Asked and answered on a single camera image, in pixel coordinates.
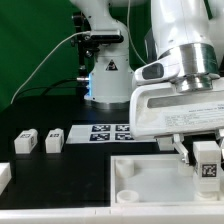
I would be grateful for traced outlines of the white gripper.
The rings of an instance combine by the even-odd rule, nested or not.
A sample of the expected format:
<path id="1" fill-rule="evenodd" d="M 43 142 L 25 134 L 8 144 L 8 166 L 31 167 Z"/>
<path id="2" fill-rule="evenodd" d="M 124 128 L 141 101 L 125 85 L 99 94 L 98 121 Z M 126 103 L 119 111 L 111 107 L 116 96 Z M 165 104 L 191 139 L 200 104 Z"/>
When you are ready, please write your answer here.
<path id="1" fill-rule="evenodd" d="M 173 135 L 173 147 L 186 164 L 189 155 L 183 135 L 216 131 L 224 160 L 224 81 L 214 81 L 212 90 L 184 94 L 171 83 L 138 87 L 131 96 L 129 123 L 135 139 Z"/>

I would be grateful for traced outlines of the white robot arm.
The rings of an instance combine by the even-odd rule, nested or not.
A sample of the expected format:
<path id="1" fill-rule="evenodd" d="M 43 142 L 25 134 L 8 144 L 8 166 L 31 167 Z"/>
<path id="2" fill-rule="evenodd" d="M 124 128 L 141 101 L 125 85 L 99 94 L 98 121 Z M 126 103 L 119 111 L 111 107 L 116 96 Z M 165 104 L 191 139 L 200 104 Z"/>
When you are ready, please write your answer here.
<path id="1" fill-rule="evenodd" d="M 187 156 L 186 135 L 224 129 L 223 17 L 210 21 L 203 0 L 151 0 L 156 60 L 133 71 L 129 27 L 112 18 L 109 6 L 144 1 L 70 0 L 90 24 L 87 40 L 99 47 L 84 100 L 100 109 L 127 105 L 133 138 L 171 137 Z"/>

